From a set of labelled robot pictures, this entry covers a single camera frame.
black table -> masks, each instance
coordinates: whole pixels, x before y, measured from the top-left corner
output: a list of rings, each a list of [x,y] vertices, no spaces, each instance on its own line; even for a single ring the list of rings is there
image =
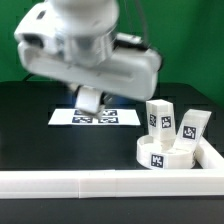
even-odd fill
[[[192,87],[159,84],[177,129],[188,109],[212,111],[205,138],[224,153],[224,111]],[[48,126],[74,97],[57,82],[0,83],[0,170],[144,169],[136,141],[147,134],[145,104],[113,96],[108,108],[136,109],[141,126]],[[223,223],[224,197],[0,200],[0,223]]]

white cylinder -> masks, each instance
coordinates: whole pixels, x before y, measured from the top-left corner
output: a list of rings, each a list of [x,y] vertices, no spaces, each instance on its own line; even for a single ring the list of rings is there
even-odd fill
[[[57,30],[67,35],[104,34],[115,26],[119,8],[116,0],[49,0]]]

white platform edge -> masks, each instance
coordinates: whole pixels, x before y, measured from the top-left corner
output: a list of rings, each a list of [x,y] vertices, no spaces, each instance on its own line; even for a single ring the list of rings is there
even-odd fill
[[[202,138],[204,169],[1,171],[0,198],[91,198],[224,195],[224,159]]]

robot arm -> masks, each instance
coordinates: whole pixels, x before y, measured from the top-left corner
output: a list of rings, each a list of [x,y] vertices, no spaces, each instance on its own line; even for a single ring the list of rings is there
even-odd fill
[[[49,0],[34,6],[15,38],[31,73],[78,92],[76,108],[99,115],[102,93],[146,101],[153,96],[160,55],[140,37],[116,34],[116,0]]]

white paper sheet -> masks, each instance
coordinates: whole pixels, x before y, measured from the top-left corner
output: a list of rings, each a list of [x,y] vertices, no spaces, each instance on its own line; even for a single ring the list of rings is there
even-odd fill
[[[56,109],[49,125],[132,125],[139,126],[140,121],[135,110],[104,110],[100,120],[85,116],[76,109]]]

